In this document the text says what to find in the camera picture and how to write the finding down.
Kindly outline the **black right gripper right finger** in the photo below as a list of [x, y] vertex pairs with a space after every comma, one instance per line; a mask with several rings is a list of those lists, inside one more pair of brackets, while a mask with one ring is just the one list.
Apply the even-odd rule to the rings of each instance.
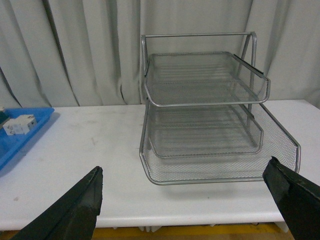
[[272, 157], [263, 174], [277, 208], [296, 240], [320, 238], [320, 187]]

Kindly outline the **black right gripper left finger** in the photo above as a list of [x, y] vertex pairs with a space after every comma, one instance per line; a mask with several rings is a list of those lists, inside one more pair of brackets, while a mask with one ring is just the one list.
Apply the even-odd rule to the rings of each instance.
[[13, 240], [90, 240], [103, 201], [103, 169], [93, 168]]

